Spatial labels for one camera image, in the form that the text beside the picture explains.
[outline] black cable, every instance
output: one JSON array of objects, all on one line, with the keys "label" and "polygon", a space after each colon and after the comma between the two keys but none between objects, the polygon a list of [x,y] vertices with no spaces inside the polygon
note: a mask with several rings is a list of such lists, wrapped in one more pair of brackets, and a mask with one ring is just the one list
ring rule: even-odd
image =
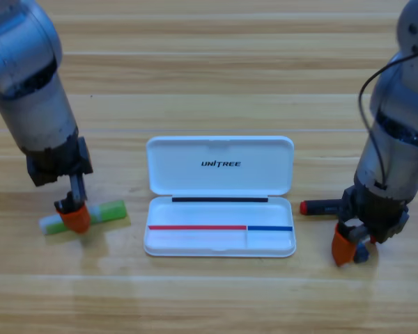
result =
[{"label": "black cable", "polygon": [[369,77],[367,79],[367,81],[365,81],[364,85],[362,86],[361,90],[359,91],[359,97],[357,100],[358,106],[359,106],[359,112],[361,113],[361,118],[362,118],[362,122],[364,123],[364,126],[367,129],[367,132],[369,133],[369,137],[370,140],[373,144],[373,146],[375,147],[375,151],[376,151],[376,155],[378,156],[378,160],[379,160],[379,164],[380,164],[380,168],[381,168],[381,176],[382,176],[382,186],[385,186],[386,184],[386,175],[385,175],[385,169],[384,169],[384,162],[382,161],[382,155],[381,155],[381,151],[379,150],[378,147],[378,143],[376,143],[376,139],[375,136],[373,135],[373,132],[371,131],[369,122],[367,120],[367,117],[365,116],[364,113],[364,107],[362,106],[362,95],[364,94],[365,89],[367,88],[367,86],[380,74],[382,74],[383,72],[385,72],[386,70],[388,70],[389,68],[404,63],[405,61],[409,61],[410,59],[416,58],[418,57],[418,52],[416,54],[411,54],[410,56],[398,59],[392,63],[387,64],[386,66],[384,66],[383,68],[381,68],[380,70],[378,70],[375,74],[373,74],[371,77]]}]

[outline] wooden table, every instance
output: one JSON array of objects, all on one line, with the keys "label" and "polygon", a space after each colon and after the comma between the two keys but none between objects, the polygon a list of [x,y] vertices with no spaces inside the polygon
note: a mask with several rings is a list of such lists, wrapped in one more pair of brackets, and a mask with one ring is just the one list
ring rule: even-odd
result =
[{"label": "wooden table", "polygon": [[[40,2],[91,149],[90,202],[122,198],[130,219],[42,236],[68,180],[36,189],[0,119],[0,334],[418,333],[418,196],[403,233],[347,269],[332,261],[335,221],[298,214],[352,184],[357,91],[397,50],[405,0]],[[292,257],[144,253],[145,144],[176,134],[294,141]]]}]

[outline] blue stripe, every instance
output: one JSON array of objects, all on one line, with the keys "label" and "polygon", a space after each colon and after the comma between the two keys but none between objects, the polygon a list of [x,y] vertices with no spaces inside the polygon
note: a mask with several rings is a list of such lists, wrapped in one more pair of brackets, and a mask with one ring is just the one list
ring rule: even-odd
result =
[{"label": "blue stripe", "polygon": [[248,231],[289,231],[293,226],[248,226]]}]

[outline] black stripe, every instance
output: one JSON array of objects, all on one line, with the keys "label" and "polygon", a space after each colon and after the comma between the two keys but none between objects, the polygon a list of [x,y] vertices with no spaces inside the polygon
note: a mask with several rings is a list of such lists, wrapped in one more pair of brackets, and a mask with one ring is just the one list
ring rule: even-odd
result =
[{"label": "black stripe", "polygon": [[173,197],[172,202],[267,202],[266,197]]}]

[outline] white plastic case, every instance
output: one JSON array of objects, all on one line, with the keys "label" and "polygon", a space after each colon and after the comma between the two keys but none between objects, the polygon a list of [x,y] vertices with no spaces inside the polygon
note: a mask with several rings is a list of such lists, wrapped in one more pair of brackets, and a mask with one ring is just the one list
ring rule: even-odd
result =
[{"label": "white plastic case", "polygon": [[154,256],[287,257],[294,145],[283,136],[164,136],[147,143],[144,249]]}]

